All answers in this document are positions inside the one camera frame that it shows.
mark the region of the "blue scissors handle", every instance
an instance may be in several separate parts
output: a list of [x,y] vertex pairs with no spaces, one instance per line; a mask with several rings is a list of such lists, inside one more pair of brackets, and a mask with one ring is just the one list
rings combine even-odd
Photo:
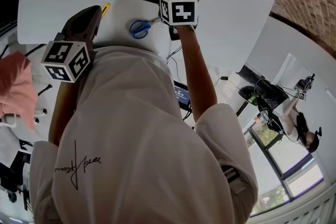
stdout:
[[151,28],[149,21],[136,20],[130,26],[130,33],[135,39],[142,39],[148,35],[148,30]]

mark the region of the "pink cloth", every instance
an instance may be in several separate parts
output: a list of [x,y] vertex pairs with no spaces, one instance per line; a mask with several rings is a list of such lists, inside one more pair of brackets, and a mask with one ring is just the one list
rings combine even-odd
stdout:
[[18,114],[34,129],[37,92],[30,68],[30,61],[18,51],[0,59],[0,118],[4,114]]

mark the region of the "desk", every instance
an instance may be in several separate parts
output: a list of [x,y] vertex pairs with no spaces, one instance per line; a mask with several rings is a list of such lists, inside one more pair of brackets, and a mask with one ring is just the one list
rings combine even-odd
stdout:
[[[274,0],[200,0],[197,37],[208,65],[239,71],[253,49]],[[135,41],[127,24],[134,19],[153,19],[155,4],[140,0],[19,0],[18,41],[21,44],[53,40],[65,22],[80,10],[111,4],[95,42],[115,41],[148,48],[167,56],[167,26],[156,24],[149,35]]]

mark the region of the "window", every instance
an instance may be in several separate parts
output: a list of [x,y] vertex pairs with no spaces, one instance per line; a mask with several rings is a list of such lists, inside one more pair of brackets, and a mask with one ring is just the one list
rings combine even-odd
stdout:
[[291,202],[323,180],[306,148],[270,130],[260,114],[244,136],[259,186],[251,216]]

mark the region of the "scissors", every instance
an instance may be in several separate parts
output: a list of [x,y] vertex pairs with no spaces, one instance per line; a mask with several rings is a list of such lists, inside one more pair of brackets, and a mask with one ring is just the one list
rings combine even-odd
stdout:
[[149,29],[151,29],[152,25],[156,24],[157,22],[161,21],[161,18],[155,18],[151,21],[148,20],[136,20],[130,26],[130,33],[132,34],[133,38],[135,39],[142,39],[148,35]]

